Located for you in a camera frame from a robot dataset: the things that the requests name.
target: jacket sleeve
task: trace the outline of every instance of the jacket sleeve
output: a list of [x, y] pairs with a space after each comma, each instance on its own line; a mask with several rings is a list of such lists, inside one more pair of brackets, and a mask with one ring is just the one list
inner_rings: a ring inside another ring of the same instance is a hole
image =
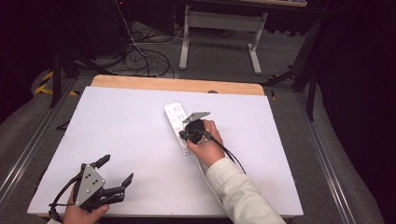
[[253, 180], [230, 159], [223, 158], [213, 163], [206, 177], [233, 223], [285, 223], [262, 196]]

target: metal bar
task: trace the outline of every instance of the metal bar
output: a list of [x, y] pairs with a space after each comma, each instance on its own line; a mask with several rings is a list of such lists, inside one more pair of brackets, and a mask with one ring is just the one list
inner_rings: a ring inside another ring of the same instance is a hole
[[308, 99], [306, 102], [306, 113], [311, 120], [314, 120], [314, 102], [315, 102], [315, 92], [317, 89], [318, 82], [318, 72], [313, 69], [311, 81], [309, 82]]
[[[74, 79], [66, 80], [64, 92], [70, 92], [73, 89], [75, 82], [76, 81]], [[11, 196], [14, 189], [17, 187], [23, 176], [23, 173], [29, 166], [38, 148], [41, 146], [41, 143], [48, 132], [50, 123], [52, 122], [53, 118], [55, 117], [67, 95], [68, 94], [62, 94], [62, 97], [60, 98], [58, 104], [56, 104], [54, 107], [49, 108], [45, 117], [41, 121], [31, 140], [29, 141], [29, 144], [26, 146], [14, 166], [9, 170], [7, 178], [0, 188], [0, 212], [5, 207], [7, 200]]]
[[257, 32], [260, 17], [190, 12], [190, 27]]
[[62, 62], [61, 62], [61, 52], [57, 50], [53, 54], [53, 76], [52, 76], [52, 102], [50, 103], [50, 108], [55, 107], [58, 103], [59, 99], [61, 99], [61, 90], [62, 90], [62, 80], [61, 80], [61, 72], [62, 72]]
[[268, 13], [262, 13], [262, 19], [259, 21], [259, 26], [256, 29], [256, 35], [254, 37], [253, 46], [251, 47], [251, 51], [256, 52], [256, 48], [259, 45], [259, 41], [262, 37], [262, 30], [264, 29], [265, 22], [267, 21]]
[[310, 120], [305, 111], [305, 100], [301, 93], [294, 94], [302, 113], [304, 114], [305, 122], [308, 125], [311, 138], [314, 140], [315, 150], [318, 155], [318, 160], [322, 168], [323, 174], [326, 177], [332, 196], [335, 200], [338, 212], [344, 224], [356, 224], [352, 211], [349, 208], [347, 198], [342, 190], [338, 178], [332, 168], [332, 164], [327, 156], [326, 149], [323, 147], [320, 137], [318, 136], [317, 127], [314, 121]]
[[186, 6], [186, 10], [184, 11], [184, 36], [183, 45], [181, 46], [180, 63], [178, 65], [180, 70], [186, 70], [187, 59], [189, 57], [190, 7]]

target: table leg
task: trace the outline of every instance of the table leg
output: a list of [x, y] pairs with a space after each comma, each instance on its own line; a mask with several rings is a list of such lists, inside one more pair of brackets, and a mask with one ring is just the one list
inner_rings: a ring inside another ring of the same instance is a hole
[[61, 71], [62, 71], [62, 62], [61, 62], [61, 52], [57, 50], [53, 54], [52, 63], [53, 63], [53, 80], [52, 80], [52, 101], [50, 103], [50, 108], [55, 107], [56, 103], [58, 103], [59, 99], [61, 99]]
[[311, 120], [314, 120], [314, 102], [315, 102], [315, 91], [318, 83], [318, 71], [314, 69], [312, 71], [311, 80], [309, 81], [308, 99], [306, 102], [306, 112]]
[[189, 56], [189, 16], [190, 7], [186, 6], [184, 15], [184, 36], [183, 36], [183, 46], [181, 47], [180, 64], [179, 68], [181, 70], [186, 70], [187, 68], [187, 58]]
[[267, 20], [267, 13], [262, 13], [262, 19], [259, 21], [257, 27], [256, 35], [253, 44], [248, 44], [248, 52], [250, 54], [250, 59], [253, 64], [254, 73], [256, 75], [262, 74], [262, 69], [260, 68], [259, 59], [257, 58], [256, 48], [259, 45], [260, 38], [262, 37], [262, 30], [264, 29], [265, 21]]

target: white table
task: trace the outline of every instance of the white table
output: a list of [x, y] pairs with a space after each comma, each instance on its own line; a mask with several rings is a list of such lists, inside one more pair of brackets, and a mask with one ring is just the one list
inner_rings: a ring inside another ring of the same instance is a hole
[[[248, 86], [256, 90], [260, 87], [254, 84], [106, 76], [100, 76], [93, 84], [101, 86], [111, 80], [112, 83], [131, 81], [132, 86], [139, 86], [140, 82], [146, 87], [152, 83], [163, 83], [162, 86], [155, 85], [154, 89], [177, 88], [175, 83], [184, 83], [183, 88], [188, 85], [198, 87], [197, 83], [202, 87], [207, 84], [212, 90], [224, 85], [230, 88]], [[225, 146], [241, 161], [275, 210], [282, 217], [303, 214], [272, 111], [263, 94], [100, 87], [88, 87], [82, 94], [28, 213], [46, 216], [48, 204], [82, 163], [94, 162], [110, 154], [110, 161], [98, 170], [106, 180], [105, 189], [119, 186], [131, 172], [134, 172], [134, 179], [125, 191], [124, 202], [112, 204], [107, 216], [226, 217], [202, 177], [195, 158], [192, 154], [183, 155], [171, 132], [163, 107], [174, 102], [181, 103], [187, 114], [210, 111], [207, 118], [216, 121]], [[69, 192], [59, 203], [66, 202]], [[62, 214], [64, 207], [57, 210]]]

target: black cable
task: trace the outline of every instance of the black cable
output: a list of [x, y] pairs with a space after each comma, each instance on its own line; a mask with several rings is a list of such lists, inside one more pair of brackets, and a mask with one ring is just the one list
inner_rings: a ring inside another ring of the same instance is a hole
[[228, 150], [224, 145], [222, 145], [218, 140], [216, 140], [216, 138], [212, 135], [210, 135], [210, 140], [214, 141], [219, 147], [221, 147], [221, 149], [224, 150], [225, 153], [227, 153], [227, 155], [230, 157], [230, 159], [233, 161], [232, 157], [234, 157], [236, 159], [236, 161], [238, 162], [239, 166], [242, 168], [242, 171], [246, 174], [244, 167], [242, 166], [241, 162], [235, 157], [235, 155]]
[[[136, 51], [138, 51], [138, 54], [141, 55], [141, 57], [136, 58], [136, 54], [135, 54]], [[127, 57], [122, 62], [122, 64], [124, 64], [127, 69], [134, 71], [134, 73], [131, 76], [142, 77], [145, 73], [139, 74], [139, 72], [142, 69], [147, 69], [148, 73], [144, 77], [159, 77], [166, 74], [169, 71], [169, 69], [171, 69], [173, 74], [172, 78], [175, 78], [175, 70], [172, 64], [169, 62], [169, 59], [162, 53], [156, 50], [141, 49], [134, 44], [129, 45], [126, 53], [127, 53]], [[128, 64], [127, 61], [128, 58], [130, 59], [131, 62], [134, 63], [135, 67], [132, 67], [131, 65]], [[145, 61], [145, 65], [144, 66], [139, 65], [139, 63], [143, 60]], [[164, 62], [166, 64], [166, 68], [162, 72], [157, 74], [156, 69], [160, 65], [159, 61]], [[128, 71], [128, 70], [117, 69], [112, 72], [123, 72], [123, 71]], [[155, 76], [154, 75], [151, 76], [149, 71], [153, 71]]]
[[[150, 41], [151, 38], [157, 37], [157, 36], [163, 36], [163, 37], [166, 37], [166, 39], [162, 40], [162, 41]], [[164, 43], [164, 42], [167, 42], [168, 40], [175, 38], [175, 36], [164, 34], [162, 32], [151, 30], [151, 29], [136, 30], [135, 32], [132, 33], [132, 37], [134, 37], [134, 42], [136, 42], [136, 43]]]
[[59, 199], [62, 197], [64, 192], [74, 183], [76, 182], [79, 178], [81, 178], [81, 174], [76, 175], [73, 177], [65, 186], [64, 188], [58, 193], [58, 195], [55, 197], [53, 200], [53, 203], [50, 203], [50, 210], [49, 210], [49, 217], [62, 223], [62, 219], [59, 216], [58, 212], [56, 211], [56, 205], [58, 205]]
[[213, 135], [212, 133], [209, 133], [207, 131], [201, 131], [201, 130], [196, 130], [196, 129], [192, 129], [193, 131], [196, 131], [202, 135], [204, 135], [208, 140], [212, 140], [214, 141], [226, 154], [227, 156], [230, 158], [231, 161], [233, 161], [235, 163], [235, 161], [233, 159], [236, 159], [236, 161], [238, 162], [239, 166], [241, 167], [242, 171], [246, 174], [246, 171], [244, 169], [244, 167], [242, 166], [241, 162], [235, 157], [235, 155], [228, 150], [224, 145], [222, 145]]
[[55, 206], [71, 206], [71, 205], [75, 205], [75, 203], [56, 203], [55, 204]]

